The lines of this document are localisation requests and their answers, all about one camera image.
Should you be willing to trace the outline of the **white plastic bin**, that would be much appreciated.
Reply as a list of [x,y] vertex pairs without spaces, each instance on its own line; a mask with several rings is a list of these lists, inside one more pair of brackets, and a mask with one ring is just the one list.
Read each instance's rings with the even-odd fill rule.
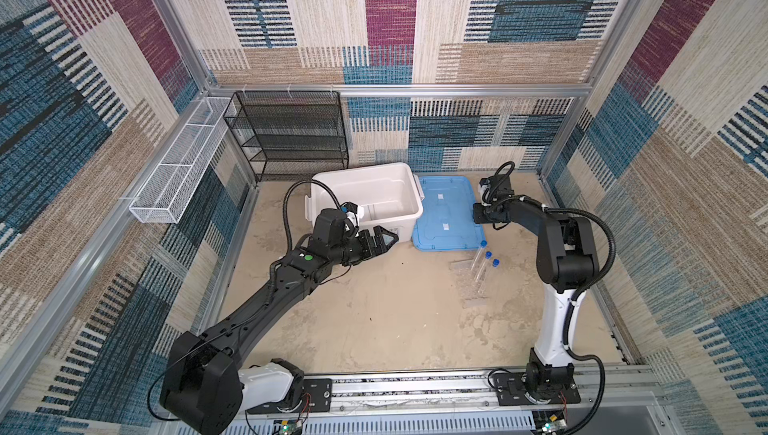
[[381,226],[401,243],[411,240],[424,211],[420,180],[403,162],[324,172],[313,179],[330,188],[339,202],[362,211],[356,218],[360,228]]

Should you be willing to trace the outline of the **blue plastic lid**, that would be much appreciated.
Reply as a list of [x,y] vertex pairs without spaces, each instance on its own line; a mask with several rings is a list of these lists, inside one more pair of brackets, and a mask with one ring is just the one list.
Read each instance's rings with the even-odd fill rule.
[[475,194],[464,176],[419,179],[423,213],[412,243],[423,252],[475,251],[487,245],[484,229],[473,220]]

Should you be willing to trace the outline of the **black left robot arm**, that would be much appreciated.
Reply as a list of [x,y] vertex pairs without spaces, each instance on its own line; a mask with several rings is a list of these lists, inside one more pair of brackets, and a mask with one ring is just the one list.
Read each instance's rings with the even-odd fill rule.
[[174,341],[165,372],[147,393],[149,406],[166,410],[162,421],[220,434],[239,413],[264,405],[283,413],[308,410],[301,369],[280,358],[245,368],[245,359],[291,308],[333,280],[335,267],[350,269],[386,254],[399,241],[382,226],[360,228],[354,204],[342,204],[336,196],[331,201],[311,233],[286,240],[286,253],[270,264],[267,281],[254,295],[217,324]]

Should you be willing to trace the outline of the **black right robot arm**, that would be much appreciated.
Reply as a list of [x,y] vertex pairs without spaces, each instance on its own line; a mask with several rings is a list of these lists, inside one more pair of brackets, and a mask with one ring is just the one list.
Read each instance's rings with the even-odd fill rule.
[[536,270],[545,285],[545,307],[522,386],[531,402],[543,404],[570,388],[576,361],[599,360],[574,352],[575,327],[586,293],[615,262],[616,241],[606,222],[593,213],[549,207],[516,194],[510,181],[515,167],[505,162],[481,179],[473,220],[496,230],[516,224],[538,237]]

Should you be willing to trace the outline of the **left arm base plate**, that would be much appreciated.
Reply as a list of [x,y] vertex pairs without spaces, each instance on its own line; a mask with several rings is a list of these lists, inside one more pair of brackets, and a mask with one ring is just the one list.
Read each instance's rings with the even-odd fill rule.
[[295,383],[286,397],[246,410],[248,415],[326,413],[330,411],[333,395],[331,378],[309,378]]

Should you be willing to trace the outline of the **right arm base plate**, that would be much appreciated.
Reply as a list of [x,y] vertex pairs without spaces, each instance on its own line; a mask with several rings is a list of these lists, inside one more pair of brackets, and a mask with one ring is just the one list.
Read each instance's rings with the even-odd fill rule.
[[579,404],[582,401],[576,384],[528,382],[525,372],[492,370],[487,377],[502,407]]

